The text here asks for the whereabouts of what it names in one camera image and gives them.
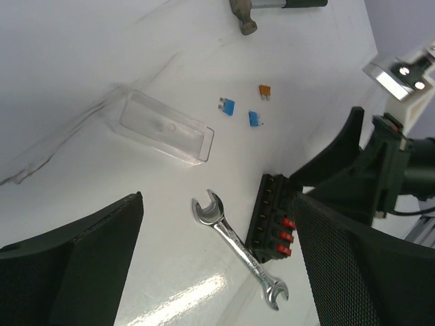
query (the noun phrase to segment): red terminal lever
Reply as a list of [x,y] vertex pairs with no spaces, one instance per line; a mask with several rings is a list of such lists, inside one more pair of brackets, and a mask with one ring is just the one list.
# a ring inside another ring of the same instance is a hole
[[294,241],[294,236],[292,236],[292,235],[290,235],[288,233],[285,233],[284,231],[281,231],[279,233],[279,237],[281,239],[287,240],[288,242],[293,242]]
[[290,228],[292,230],[296,229],[296,224],[293,221],[290,221],[289,219],[283,218],[283,225],[286,228]]
[[290,256],[292,254],[292,250],[288,249],[287,247],[283,246],[282,244],[278,244],[277,249],[280,253],[283,253],[284,255]]

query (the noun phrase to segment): screw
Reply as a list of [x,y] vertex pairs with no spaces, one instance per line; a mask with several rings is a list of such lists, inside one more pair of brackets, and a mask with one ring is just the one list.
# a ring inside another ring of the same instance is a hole
[[407,76],[407,75],[409,75],[410,71],[409,71],[409,69],[406,68],[406,67],[401,67],[401,68],[399,69],[399,73],[400,73],[401,75],[403,75],[403,76]]
[[426,87],[426,85],[422,81],[418,81],[414,84],[414,86],[418,90],[424,90],[424,88]]
[[387,217],[387,213],[385,213],[385,212],[379,212],[379,211],[375,212],[376,219],[384,219],[386,217]]

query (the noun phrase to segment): mesh surface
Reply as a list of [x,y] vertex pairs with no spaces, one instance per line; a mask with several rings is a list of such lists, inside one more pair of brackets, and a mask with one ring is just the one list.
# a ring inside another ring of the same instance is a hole
[[349,236],[333,222],[338,213],[303,195],[293,209],[321,325],[380,325]]

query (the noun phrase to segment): chrome wrench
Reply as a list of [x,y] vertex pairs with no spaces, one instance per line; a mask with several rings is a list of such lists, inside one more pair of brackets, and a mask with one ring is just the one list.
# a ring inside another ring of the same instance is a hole
[[288,300],[287,285],[280,279],[271,276],[266,272],[258,261],[245,248],[243,241],[230,227],[225,219],[224,204],[211,190],[207,190],[211,199],[211,205],[203,209],[198,200],[193,199],[193,213],[199,223],[208,225],[216,230],[222,238],[230,245],[232,250],[239,256],[241,261],[249,268],[251,273],[258,279],[264,292],[267,304],[274,310],[278,310],[277,296]]

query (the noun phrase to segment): black connector block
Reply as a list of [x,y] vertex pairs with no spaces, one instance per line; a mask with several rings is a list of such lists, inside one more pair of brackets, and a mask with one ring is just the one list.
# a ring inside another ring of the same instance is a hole
[[245,241],[261,264],[290,256],[295,224],[289,210],[301,190],[293,189],[283,175],[263,175]]

